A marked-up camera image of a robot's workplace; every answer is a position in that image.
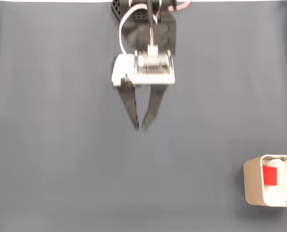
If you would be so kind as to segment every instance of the red object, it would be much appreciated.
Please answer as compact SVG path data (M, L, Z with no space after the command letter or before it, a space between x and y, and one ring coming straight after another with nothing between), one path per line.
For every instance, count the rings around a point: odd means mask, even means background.
M277 185L277 168L263 166L264 185Z

